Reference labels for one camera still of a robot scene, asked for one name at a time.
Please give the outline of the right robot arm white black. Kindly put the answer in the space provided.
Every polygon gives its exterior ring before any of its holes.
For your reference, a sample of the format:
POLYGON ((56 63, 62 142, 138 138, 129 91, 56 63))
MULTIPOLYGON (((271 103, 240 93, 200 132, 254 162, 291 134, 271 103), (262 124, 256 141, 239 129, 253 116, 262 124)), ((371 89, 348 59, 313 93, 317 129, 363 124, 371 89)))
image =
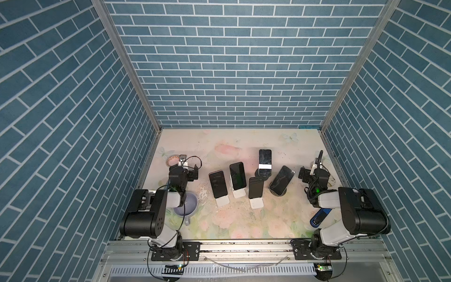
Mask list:
POLYGON ((339 245, 360 237, 385 235, 391 231, 391 223, 375 192, 371 189, 327 187, 330 173, 321 166, 302 167, 298 176, 308 186, 307 200, 319 211, 311 218, 311 224, 319 227, 327 210, 338 209, 341 219, 334 224, 318 228, 306 250, 316 259, 340 259, 339 245))

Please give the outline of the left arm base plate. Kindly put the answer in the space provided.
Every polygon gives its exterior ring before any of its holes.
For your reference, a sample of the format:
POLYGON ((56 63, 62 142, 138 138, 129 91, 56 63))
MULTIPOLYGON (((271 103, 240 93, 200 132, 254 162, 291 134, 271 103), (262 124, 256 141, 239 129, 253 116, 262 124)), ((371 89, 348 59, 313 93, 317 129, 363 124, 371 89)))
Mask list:
POLYGON ((182 262, 198 261, 200 255, 200 242, 178 242, 175 247, 157 249, 150 252, 153 262, 182 262))

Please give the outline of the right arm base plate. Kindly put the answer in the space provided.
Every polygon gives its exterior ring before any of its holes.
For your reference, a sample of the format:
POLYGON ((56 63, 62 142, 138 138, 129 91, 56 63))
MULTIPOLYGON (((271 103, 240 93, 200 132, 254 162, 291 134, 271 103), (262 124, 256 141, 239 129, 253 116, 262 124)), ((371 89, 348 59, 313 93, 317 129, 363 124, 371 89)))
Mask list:
POLYGON ((290 241, 295 260, 341 260, 338 247, 326 246, 320 241, 292 239, 290 241))

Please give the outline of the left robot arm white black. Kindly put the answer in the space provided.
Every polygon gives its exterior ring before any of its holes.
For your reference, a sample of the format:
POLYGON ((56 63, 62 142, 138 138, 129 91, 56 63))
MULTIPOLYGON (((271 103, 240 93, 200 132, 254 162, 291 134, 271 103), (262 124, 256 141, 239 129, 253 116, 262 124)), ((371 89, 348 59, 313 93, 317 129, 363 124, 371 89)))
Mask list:
POLYGON ((187 184, 198 179, 199 167, 184 163, 169 168, 167 184, 155 191, 136 189, 119 225, 121 236, 146 239, 153 261, 176 261, 189 258, 190 248, 183 243, 179 229, 165 223, 167 208, 179 210, 182 223, 197 207, 197 200, 187 192, 187 184))

